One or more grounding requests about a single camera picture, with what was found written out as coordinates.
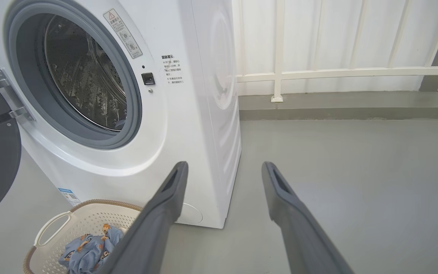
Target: warning sticker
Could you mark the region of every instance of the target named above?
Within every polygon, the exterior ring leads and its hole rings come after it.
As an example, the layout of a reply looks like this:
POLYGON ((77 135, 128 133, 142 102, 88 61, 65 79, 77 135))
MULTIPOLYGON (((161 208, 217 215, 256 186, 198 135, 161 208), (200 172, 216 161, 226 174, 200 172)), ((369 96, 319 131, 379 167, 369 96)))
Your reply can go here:
POLYGON ((125 23, 123 23, 118 13, 114 9, 106 12, 104 14, 104 18, 106 18, 106 20, 109 22, 109 25, 113 27, 123 44, 126 45, 126 49, 128 50, 132 59, 143 55, 140 47, 138 47, 138 44, 136 43, 136 40, 133 38, 125 23))
POLYGON ((72 206, 80 204, 80 200, 70 189, 59 188, 59 190, 72 206))

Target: blue label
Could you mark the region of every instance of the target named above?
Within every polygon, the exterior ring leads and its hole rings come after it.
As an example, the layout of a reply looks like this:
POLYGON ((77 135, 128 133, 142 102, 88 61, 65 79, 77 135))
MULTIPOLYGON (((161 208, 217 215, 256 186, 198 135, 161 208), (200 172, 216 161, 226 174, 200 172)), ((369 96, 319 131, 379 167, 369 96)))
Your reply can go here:
POLYGON ((67 193, 72 193, 73 194, 73 192, 70 189, 59 188, 59 190, 61 192, 67 192, 67 193))

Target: door hinge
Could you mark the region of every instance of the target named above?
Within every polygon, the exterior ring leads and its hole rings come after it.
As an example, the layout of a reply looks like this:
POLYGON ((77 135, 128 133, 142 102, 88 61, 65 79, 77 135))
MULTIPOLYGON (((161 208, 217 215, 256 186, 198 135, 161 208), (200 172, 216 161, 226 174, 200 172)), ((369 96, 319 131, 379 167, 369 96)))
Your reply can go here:
POLYGON ((4 68, 0 68, 0 93, 6 99, 11 111, 8 112, 11 118, 24 116, 26 120, 35 121, 34 116, 30 113, 28 108, 23 104, 19 95, 14 91, 13 85, 4 68))

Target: gray floor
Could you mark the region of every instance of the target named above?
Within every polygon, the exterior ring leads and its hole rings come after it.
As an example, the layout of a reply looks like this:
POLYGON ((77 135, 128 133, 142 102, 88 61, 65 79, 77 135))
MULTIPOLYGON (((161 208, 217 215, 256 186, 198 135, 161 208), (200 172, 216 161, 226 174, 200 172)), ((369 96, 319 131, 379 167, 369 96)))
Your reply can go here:
MULTIPOLYGON (((272 161, 354 272, 438 273, 438 121, 242 121, 224 229, 174 225, 163 274, 289 273, 260 167, 272 161)), ((70 206, 24 154, 0 205, 0 273, 21 272, 38 229, 70 206)))

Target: printed instructions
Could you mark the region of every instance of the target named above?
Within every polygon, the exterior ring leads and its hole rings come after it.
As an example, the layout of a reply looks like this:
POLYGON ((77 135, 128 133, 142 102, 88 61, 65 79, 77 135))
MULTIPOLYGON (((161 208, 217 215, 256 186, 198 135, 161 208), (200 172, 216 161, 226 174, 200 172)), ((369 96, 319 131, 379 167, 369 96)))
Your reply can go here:
POLYGON ((184 83, 180 60, 171 55, 162 55, 163 68, 169 84, 184 83))

